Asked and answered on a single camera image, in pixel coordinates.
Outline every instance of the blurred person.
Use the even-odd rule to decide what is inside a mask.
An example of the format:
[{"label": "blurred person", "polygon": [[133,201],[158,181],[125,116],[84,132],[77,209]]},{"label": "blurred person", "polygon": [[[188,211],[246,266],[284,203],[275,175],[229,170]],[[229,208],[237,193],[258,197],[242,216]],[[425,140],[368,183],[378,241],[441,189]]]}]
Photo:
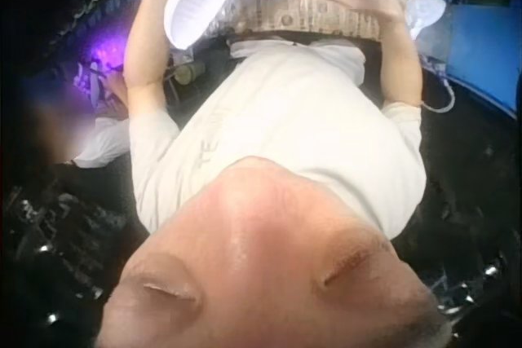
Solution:
[{"label": "blurred person", "polygon": [[25,83],[38,122],[36,142],[43,146],[46,160],[91,169],[104,167],[129,152],[122,74],[112,71],[100,79],[108,93],[104,104],[96,107],[65,74],[45,71]]},{"label": "blurred person", "polygon": [[125,79],[136,207],[151,236],[105,305],[98,346],[448,342],[435,298],[390,243],[426,182],[404,10],[332,1],[378,19],[383,108],[357,88],[355,46],[269,42],[179,131],[161,83],[166,0],[142,0]]}]

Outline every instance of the white cable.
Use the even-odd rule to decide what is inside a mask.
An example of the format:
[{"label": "white cable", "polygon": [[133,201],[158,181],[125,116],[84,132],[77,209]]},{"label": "white cable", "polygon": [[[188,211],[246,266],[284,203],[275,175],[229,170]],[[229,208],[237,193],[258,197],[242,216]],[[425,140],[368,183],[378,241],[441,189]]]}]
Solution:
[{"label": "white cable", "polygon": [[431,64],[430,60],[426,56],[421,55],[421,65],[424,69],[429,71],[430,73],[433,73],[436,77],[439,78],[442,85],[446,88],[449,94],[449,103],[444,106],[443,108],[432,108],[430,105],[426,104],[424,101],[422,102],[422,107],[426,110],[429,110],[430,112],[434,113],[447,113],[451,109],[453,109],[453,106],[455,106],[455,92],[453,91],[453,88],[448,82],[448,78],[446,77],[446,72],[441,69],[441,67],[437,67],[437,65]]}]

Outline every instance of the white t-shirt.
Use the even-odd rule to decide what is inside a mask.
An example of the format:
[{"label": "white t-shirt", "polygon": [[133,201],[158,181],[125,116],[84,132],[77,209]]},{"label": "white t-shirt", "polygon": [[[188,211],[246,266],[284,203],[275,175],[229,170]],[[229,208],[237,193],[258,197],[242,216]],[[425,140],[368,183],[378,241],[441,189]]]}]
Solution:
[{"label": "white t-shirt", "polygon": [[77,131],[76,149],[81,153],[73,159],[83,169],[104,167],[129,152],[129,120],[98,117],[91,130]]},{"label": "white t-shirt", "polygon": [[[346,55],[363,67],[359,50]],[[325,184],[388,238],[397,236],[426,184],[420,108],[380,111],[353,78],[353,67],[312,47],[267,47],[239,65],[181,132],[164,111],[132,118],[141,222],[156,231],[227,166],[260,156]]]}]

